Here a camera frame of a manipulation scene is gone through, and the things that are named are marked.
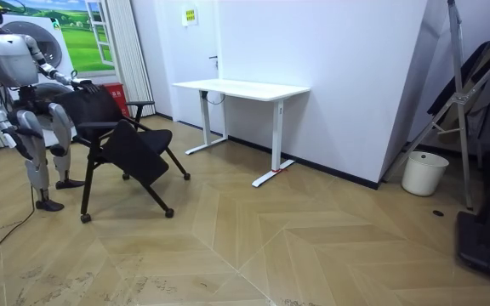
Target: chair backrest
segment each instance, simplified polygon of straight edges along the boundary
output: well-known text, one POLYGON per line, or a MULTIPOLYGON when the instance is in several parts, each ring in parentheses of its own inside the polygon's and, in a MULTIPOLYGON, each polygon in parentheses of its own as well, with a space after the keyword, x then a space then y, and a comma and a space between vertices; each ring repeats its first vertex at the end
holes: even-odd
MULTIPOLYGON (((123 119, 117 102, 103 86, 100 86, 98 93, 86 93, 83 90, 63 93, 54 97, 54 102, 64 107, 75 126, 84 122, 119 122, 123 119)), ((77 134, 91 140, 92 137, 99 137, 110 131, 98 130, 95 133, 88 133, 88 131, 77 130, 77 134)))

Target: black chair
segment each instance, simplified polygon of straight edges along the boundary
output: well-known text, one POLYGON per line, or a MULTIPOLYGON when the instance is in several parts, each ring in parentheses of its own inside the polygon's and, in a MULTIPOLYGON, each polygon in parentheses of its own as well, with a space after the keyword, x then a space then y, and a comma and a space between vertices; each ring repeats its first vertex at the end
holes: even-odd
POLYGON ((62 105, 75 123, 76 142, 90 148, 88 166, 81 206, 81 221, 90 222, 88 199, 95 168, 104 163, 112 163, 124 171, 123 179, 137 179, 146 191, 164 210, 166 218, 172 218, 174 210, 169 208, 162 198, 151 188, 151 184, 162 176, 169 165, 160 157, 165 151, 183 173, 185 180, 191 175, 181 166, 173 152, 168 148, 173 135, 168 130, 151 130, 140 124, 141 113, 145 105, 154 102, 129 102, 127 105, 138 107, 134 119, 122 114, 111 94, 100 87, 98 93, 75 91, 54 98, 62 105))

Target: gray metal frame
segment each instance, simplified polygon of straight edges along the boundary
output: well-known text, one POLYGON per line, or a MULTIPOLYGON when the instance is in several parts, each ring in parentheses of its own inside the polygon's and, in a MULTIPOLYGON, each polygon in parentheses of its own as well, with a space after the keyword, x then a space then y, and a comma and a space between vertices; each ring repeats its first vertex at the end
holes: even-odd
MULTIPOLYGON (((464 106, 468 101, 476 94, 481 87, 489 80, 490 70, 481 78, 479 82, 467 93, 463 90, 463 80, 461 76, 460 69, 463 65, 463 46, 462 46, 462 36, 461 36, 461 23, 459 10, 454 2, 454 0, 448 1, 449 6, 449 19, 451 26, 451 42, 453 49, 453 68, 455 70, 455 86, 457 92, 449 99, 449 101, 442 107, 440 112, 438 112, 432 121, 423 129, 423 131, 413 140, 413 142, 406 149, 406 152, 399 156, 390 166, 389 170, 384 176, 384 181, 389 181, 390 178, 395 174, 396 170, 407 160, 409 155, 417 148, 417 146, 423 141, 423 139, 435 128, 439 130, 438 133, 454 133, 460 132, 460 148, 463 160, 463 175, 464 175, 464 199, 466 208, 472 210, 472 197, 470 193, 470 164, 468 160, 468 139, 466 131, 466 120, 464 113, 464 106), (457 105, 457 110, 459 114, 459 128, 452 130, 444 130, 438 126, 438 122, 443 117, 443 115, 449 110, 453 105, 457 105)), ((477 147, 479 159, 481 159, 481 147, 477 147)))

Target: robot leg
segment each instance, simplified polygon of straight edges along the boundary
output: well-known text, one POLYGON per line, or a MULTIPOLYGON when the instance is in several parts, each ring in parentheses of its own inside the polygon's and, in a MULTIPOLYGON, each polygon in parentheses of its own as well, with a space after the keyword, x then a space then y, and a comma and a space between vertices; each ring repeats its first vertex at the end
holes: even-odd
MULTIPOLYGON (((37 117, 30 111, 19 110, 16 113, 19 128, 33 130, 37 135, 43 135, 43 129, 37 117)), ((48 196, 48 168, 44 139, 36 135, 21 134, 20 138, 24 143, 27 152, 32 157, 26 160, 27 176, 31 186, 37 192, 37 209, 44 209, 49 212, 57 212, 64 208, 63 204, 50 200, 48 196)))
POLYGON ((56 189, 83 186, 83 181, 69 179, 69 169, 71 167, 71 122, 67 117, 66 111, 61 105, 50 103, 48 112, 52 116, 52 129, 59 143, 50 148, 50 153, 54 155, 54 165, 60 174, 60 181, 56 183, 56 189))

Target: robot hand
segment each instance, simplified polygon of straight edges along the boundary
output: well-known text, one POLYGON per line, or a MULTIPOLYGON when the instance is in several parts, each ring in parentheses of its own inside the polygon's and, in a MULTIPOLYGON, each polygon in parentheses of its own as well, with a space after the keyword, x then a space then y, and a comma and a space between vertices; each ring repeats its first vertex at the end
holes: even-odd
POLYGON ((8 128, 1 130, 1 132, 3 132, 3 136, 7 140, 7 143, 9 144, 9 148, 16 148, 16 150, 25 159, 28 159, 28 160, 33 159, 33 157, 31 157, 31 155, 27 152, 27 148, 24 146, 24 143, 22 142, 22 139, 18 136, 18 134, 19 133, 21 133, 21 134, 32 134, 32 135, 38 137, 39 135, 37 135, 37 133, 35 133, 35 131, 29 130, 29 129, 26 131, 20 130, 20 129, 15 130, 12 127, 8 127, 8 128))
POLYGON ((100 89, 96 85, 94 85, 91 80, 88 79, 74 78, 71 80, 71 85, 75 89, 82 88, 86 90, 86 92, 89 94, 95 94, 100 91, 100 89))

